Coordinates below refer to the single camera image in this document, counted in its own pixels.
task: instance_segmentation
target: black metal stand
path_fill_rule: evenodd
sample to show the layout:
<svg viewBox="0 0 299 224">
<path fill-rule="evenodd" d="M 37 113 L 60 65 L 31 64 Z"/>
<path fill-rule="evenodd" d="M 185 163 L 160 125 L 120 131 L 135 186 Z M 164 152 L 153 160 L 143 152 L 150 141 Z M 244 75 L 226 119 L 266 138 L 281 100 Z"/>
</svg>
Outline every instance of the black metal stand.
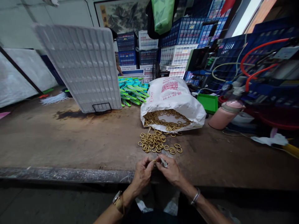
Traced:
<svg viewBox="0 0 299 224">
<path fill-rule="evenodd" d="M 34 82 L 25 74 L 25 72 L 15 63 L 15 61 L 6 53 L 6 51 L 0 46 L 0 52 L 6 57 L 6 59 L 18 70 L 19 73 L 38 91 L 39 94 L 43 95 L 43 92 L 34 84 Z"/>
<path fill-rule="evenodd" d="M 109 110 L 105 110 L 105 111 L 101 111 L 101 112 L 96 111 L 96 109 L 94 108 L 94 106 L 96 106 L 96 105 L 103 105 L 103 104 L 109 104 L 110 109 L 109 109 Z M 111 108 L 110 103 L 93 104 L 93 109 L 94 109 L 94 112 L 95 112 L 96 114 L 108 114 L 108 113 L 111 113 L 111 112 L 112 112 L 112 108 Z"/>
</svg>

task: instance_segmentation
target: painting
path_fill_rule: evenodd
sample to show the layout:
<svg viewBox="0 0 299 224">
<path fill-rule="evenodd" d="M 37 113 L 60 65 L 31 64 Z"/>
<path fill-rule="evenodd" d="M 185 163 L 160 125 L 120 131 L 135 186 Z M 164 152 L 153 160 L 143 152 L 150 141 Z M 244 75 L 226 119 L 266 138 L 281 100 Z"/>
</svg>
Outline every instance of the painting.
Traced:
<svg viewBox="0 0 299 224">
<path fill-rule="evenodd" d="M 100 27 L 110 27 L 117 34 L 147 30 L 145 8 L 150 0 L 95 2 Z"/>
</svg>

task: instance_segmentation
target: wooden table surface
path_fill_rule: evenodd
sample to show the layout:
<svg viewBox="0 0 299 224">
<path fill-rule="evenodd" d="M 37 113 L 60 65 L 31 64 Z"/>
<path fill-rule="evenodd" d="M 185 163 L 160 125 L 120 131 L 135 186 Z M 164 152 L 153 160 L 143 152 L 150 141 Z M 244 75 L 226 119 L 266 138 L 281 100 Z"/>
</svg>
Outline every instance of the wooden table surface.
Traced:
<svg viewBox="0 0 299 224">
<path fill-rule="evenodd" d="M 47 106 L 35 99 L 12 110 L 0 120 L 0 178 L 21 178 L 12 172 L 16 168 L 29 179 L 33 174 L 43 179 L 39 169 L 55 169 L 56 174 L 74 169 L 76 175 L 91 170 L 93 176 L 98 170 L 130 171 L 132 178 L 139 159 L 157 155 L 146 154 L 137 145 L 140 134 L 148 131 L 142 126 L 138 106 L 94 115 L 83 114 L 73 99 Z M 175 143 L 181 144 L 183 153 L 173 157 L 194 185 L 284 190 L 299 187 L 296 158 L 246 137 L 226 136 L 207 123 L 182 136 L 167 136 L 168 145 Z M 100 177 L 93 178 L 101 182 Z"/>
</svg>

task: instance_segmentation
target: concrete floor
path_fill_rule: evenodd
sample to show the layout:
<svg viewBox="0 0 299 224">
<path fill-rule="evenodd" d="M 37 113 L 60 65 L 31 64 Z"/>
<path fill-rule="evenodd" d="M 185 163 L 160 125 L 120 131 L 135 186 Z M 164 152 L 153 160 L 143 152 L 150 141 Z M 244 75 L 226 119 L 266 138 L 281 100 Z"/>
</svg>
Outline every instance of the concrete floor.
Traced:
<svg viewBox="0 0 299 224">
<path fill-rule="evenodd" d="M 115 194 L 49 189 L 0 189 L 0 224 L 93 223 Z M 243 224 L 298 223 L 290 212 L 244 209 L 211 200 L 229 209 Z"/>
</svg>

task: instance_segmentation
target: green small box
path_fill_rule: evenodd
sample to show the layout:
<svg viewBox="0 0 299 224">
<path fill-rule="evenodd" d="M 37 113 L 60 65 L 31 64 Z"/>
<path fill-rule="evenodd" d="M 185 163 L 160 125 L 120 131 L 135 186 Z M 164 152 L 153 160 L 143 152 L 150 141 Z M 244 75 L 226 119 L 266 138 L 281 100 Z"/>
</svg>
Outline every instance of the green small box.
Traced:
<svg viewBox="0 0 299 224">
<path fill-rule="evenodd" d="M 203 105 L 208 114 L 214 114 L 218 110 L 217 96 L 198 94 L 197 100 Z"/>
</svg>

